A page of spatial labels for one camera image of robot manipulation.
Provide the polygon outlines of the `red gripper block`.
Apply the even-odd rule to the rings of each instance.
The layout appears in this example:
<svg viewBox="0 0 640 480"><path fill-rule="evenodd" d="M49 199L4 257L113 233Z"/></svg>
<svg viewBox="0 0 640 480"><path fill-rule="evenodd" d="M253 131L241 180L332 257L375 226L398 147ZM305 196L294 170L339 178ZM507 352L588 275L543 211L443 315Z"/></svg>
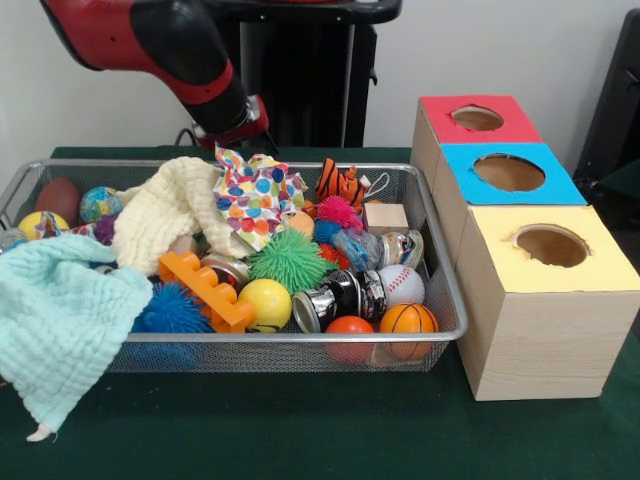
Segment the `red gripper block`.
<svg viewBox="0 0 640 480"><path fill-rule="evenodd" d="M198 144L207 149L216 146L229 148L232 144L264 135L270 151L279 154L278 147L269 131L269 118L265 104L259 95L251 95L247 100L247 119L235 130L221 134L207 133L199 124L192 121L192 131Z"/></svg>

